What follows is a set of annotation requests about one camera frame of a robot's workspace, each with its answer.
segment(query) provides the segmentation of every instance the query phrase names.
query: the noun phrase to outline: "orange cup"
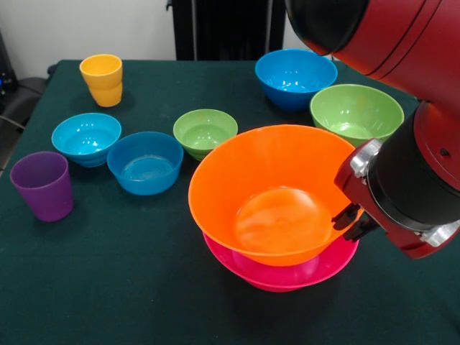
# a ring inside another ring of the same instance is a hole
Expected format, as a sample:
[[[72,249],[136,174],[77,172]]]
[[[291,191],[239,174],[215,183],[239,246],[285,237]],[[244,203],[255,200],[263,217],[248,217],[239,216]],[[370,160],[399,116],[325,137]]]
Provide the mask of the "orange cup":
[[[201,230],[270,266],[320,254],[347,229],[332,217],[350,200],[334,178],[353,146],[308,126],[253,129],[224,142],[198,166],[188,193]]]
[[[118,56],[99,54],[87,57],[80,72],[99,106],[115,106],[121,101],[123,63]]]

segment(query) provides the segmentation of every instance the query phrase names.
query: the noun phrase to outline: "light green bowl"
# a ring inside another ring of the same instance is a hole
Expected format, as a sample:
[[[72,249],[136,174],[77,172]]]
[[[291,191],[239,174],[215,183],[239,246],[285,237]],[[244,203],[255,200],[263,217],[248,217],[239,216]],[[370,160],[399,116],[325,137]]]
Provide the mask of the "light green bowl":
[[[385,141],[403,122],[404,111],[385,92],[339,84],[319,91],[310,102],[315,125],[358,147],[368,139]]]
[[[234,137],[238,124],[223,111],[198,109],[183,114],[174,123],[172,131],[190,156],[202,160],[213,149]]]

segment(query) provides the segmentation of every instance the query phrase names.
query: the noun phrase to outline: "light blue bowl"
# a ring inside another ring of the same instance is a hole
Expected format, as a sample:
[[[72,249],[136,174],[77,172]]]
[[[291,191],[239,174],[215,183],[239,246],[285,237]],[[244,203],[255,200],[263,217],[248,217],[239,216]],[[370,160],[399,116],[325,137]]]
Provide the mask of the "light blue bowl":
[[[313,95],[337,79],[329,59],[300,49],[269,52],[257,61],[255,72],[268,99],[286,111],[307,109]]]
[[[121,124],[112,116],[86,113],[61,122],[51,135],[52,145],[84,167],[106,162],[110,147],[120,138]]]
[[[107,165],[126,191],[138,196],[161,193],[178,179],[184,151],[170,135],[131,134],[109,151]]]

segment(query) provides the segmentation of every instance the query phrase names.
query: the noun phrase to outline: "plastic bowl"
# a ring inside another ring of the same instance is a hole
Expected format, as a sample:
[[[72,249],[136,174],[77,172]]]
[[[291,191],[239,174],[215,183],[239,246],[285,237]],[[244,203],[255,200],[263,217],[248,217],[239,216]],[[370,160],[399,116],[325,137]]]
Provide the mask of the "plastic bowl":
[[[270,52],[257,61],[255,71],[268,99],[286,111],[307,109],[311,97],[337,79],[330,60],[299,49]]]
[[[350,200],[334,185],[353,147],[308,126],[268,126],[237,135],[196,169],[188,203],[219,244],[269,266],[306,262],[343,231],[331,218]]]
[[[403,108],[393,97],[363,85],[325,88],[312,98],[310,110],[317,127],[355,147],[372,138],[385,141],[404,122]]]
[[[317,257],[289,267],[271,267],[252,261],[221,246],[204,234],[214,257],[229,271],[249,284],[272,293],[286,293],[315,285],[333,277],[348,265],[358,249],[358,243],[340,236]]]
[[[170,135],[140,132],[117,142],[107,156],[107,165],[124,190],[150,196],[174,184],[183,156],[179,142]]]
[[[101,113],[85,113],[61,122],[51,135],[52,145],[69,160],[84,167],[106,162],[110,147],[120,138],[121,124]]]
[[[173,132],[190,156],[202,160],[213,149],[234,137],[238,124],[223,111],[198,109],[183,114],[174,123]]]

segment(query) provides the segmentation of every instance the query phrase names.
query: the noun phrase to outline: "table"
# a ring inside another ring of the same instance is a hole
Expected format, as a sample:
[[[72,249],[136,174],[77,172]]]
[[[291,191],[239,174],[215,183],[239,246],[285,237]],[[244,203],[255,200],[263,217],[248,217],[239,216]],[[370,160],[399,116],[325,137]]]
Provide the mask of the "table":
[[[341,63],[337,83],[409,95]],[[54,224],[36,220],[7,178],[12,163],[52,150],[63,119],[103,111],[123,135],[172,134],[186,111],[230,113],[240,132],[269,124],[312,124],[263,96],[254,62],[126,61],[123,101],[100,109],[78,72],[62,61],[0,178],[0,344],[458,344],[460,239],[411,261],[383,231],[365,237],[341,274],[293,293],[259,291],[208,252],[187,204],[198,163],[185,156],[161,195],[125,193],[106,166],[70,164],[75,209]]]

